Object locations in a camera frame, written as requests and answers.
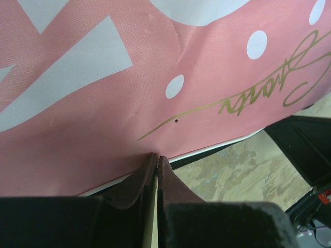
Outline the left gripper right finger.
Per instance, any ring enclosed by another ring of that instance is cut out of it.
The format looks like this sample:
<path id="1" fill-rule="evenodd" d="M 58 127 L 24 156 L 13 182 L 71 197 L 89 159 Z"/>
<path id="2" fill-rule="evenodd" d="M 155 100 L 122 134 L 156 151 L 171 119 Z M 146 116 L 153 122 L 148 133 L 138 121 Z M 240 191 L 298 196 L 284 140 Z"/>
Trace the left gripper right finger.
<path id="1" fill-rule="evenodd" d="M 289 217 L 269 202 L 206 202 L 158 162 L 159 247 L 297 247 Z"/>

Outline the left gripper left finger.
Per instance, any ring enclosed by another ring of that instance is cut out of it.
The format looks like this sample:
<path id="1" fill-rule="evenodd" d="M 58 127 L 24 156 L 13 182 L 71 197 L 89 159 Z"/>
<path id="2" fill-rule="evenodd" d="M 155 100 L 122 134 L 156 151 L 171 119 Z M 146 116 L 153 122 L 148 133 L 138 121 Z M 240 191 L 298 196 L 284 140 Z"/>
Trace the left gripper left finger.
<path id="1" fill-rule="evenodd" d="M 156 166 L 98 195 L 1 198 L 1 247 L 151 247 Z"/>

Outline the pink racket bag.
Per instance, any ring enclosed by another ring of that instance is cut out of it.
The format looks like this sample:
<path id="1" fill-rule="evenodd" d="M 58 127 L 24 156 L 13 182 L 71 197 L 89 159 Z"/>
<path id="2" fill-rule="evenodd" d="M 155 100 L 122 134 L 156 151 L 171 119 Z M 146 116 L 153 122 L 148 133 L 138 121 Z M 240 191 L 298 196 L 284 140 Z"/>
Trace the pink racket bag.
<path id="1" fill-rule="evenodd" d="M 330 1 L 1 1 L 1 196 L 80 195 L 330 92 Z"/>

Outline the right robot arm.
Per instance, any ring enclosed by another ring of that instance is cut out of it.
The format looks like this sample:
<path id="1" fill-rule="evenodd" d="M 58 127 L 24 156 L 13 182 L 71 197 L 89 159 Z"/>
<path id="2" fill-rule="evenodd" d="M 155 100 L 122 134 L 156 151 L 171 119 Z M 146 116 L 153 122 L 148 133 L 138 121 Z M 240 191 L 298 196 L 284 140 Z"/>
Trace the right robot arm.
<path id="1" fill-rule="evenodd" d="M 330 247 L 321 234 L 330 229 L 330 119 L 290 116 L 264 130 L 312 188 L 286 211 L 296 233 Z"/>

